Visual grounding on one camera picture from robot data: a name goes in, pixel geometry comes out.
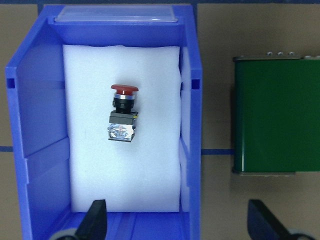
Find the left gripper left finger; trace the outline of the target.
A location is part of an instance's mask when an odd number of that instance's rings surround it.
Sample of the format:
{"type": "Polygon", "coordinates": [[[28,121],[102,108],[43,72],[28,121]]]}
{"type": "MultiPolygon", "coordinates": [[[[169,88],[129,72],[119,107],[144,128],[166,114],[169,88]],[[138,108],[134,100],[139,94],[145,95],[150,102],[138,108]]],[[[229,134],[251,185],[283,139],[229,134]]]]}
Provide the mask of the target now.
{"type": "Polygon", "coordinates": [[[75,232],[78,240],[104,240],[107,236],[107,205],[104,199],[94,200],[75,232]]]}

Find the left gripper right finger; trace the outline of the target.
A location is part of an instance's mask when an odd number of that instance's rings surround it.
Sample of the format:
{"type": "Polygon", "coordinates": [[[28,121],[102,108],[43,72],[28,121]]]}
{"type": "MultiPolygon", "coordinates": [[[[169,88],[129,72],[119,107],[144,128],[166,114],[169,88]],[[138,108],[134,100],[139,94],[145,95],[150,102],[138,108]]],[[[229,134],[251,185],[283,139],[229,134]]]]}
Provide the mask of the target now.
{"type": "Polygon", "coordinates": [[[248,201],[247,231],[252,240],[284,240],[291,235],[259,199],[248,201]]]}

